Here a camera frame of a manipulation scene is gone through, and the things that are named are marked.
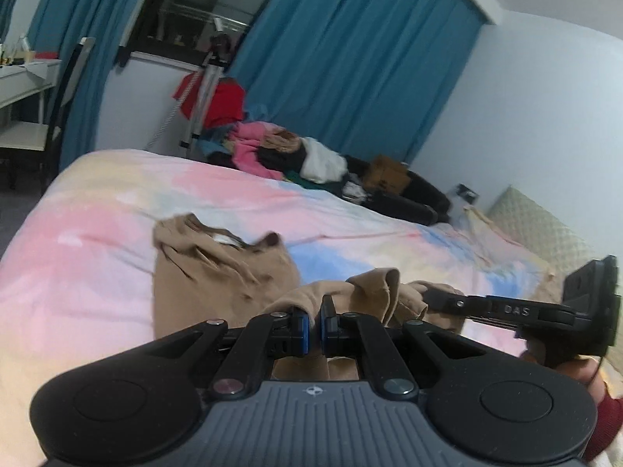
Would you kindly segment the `person right hand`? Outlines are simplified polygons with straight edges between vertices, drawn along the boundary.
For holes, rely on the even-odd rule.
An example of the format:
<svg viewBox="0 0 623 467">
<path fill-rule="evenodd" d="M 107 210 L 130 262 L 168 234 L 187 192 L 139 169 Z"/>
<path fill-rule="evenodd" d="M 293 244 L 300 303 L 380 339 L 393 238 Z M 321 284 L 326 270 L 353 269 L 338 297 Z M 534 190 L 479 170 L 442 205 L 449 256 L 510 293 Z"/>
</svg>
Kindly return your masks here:
<svg viewBox="0 0 623 467">
<path fill-rule="evenodd" d="M 582 384 L 597 408 L 597 423 L 584 451 L 584 462 L 588 466 L 621 466 L 622 399 L 610 395 L 600 364 L 591 357 L 576 357 L 554 370 Z"/>
</svg>

